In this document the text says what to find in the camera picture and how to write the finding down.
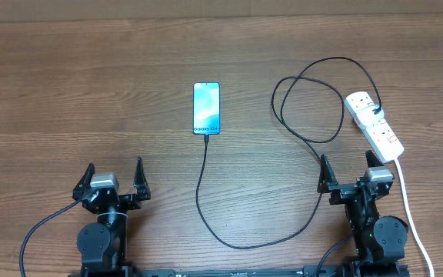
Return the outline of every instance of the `table surface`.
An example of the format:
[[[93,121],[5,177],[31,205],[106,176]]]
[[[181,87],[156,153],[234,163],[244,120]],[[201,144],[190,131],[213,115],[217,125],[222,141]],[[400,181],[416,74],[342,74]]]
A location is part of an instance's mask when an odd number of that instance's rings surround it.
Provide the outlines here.
[[[344,207],[330,206],[328,195],[307,230],[280,245],[233,250],[203,226],[194,196],[204,147],[192,134],[192,85],[221,84],[222,131],[210,139],[200,191],[205,217],[232,244],[268,242],[307,221],[319,173],[309,149],[271,113],[272,90],[336,55],[360,61],[378,85],[406,149],[401,163],[416,227],[443,276],[443,15],[0,24],[0,276],[19,276],[26,233],[72,202],[89,162],[115,172],[121,192],[130,192],[138,155],[152,190],[152,200],[129,214],[128,257],[141,269],[316,264],[349,233]],[[372,92],[349,62],[316,65],[307,76],[344,96]],[[340,114],[336,95],[309,82],[296,85],[285,110],[287,123],[310,139],[330,137]],[[371,148],[347,112],[339,136],[315,147],[340,182],[363,175]],[[398,182],[378,208],[406,219]],[[43,225],[25,252],[28,276],[77,272],[76,236],[94,221],[73,208]],[[411,233],[405,249],[401,263],[427,275]],[[349,243],[328,263],[353,252]]]

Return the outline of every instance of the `blue phone screen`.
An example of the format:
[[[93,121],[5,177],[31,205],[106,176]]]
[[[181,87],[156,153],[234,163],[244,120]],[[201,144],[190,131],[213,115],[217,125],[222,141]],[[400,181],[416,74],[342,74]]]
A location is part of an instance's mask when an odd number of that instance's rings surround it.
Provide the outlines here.
[[[220,133],[220,84],[194,84],[193,132],[198,135]]]

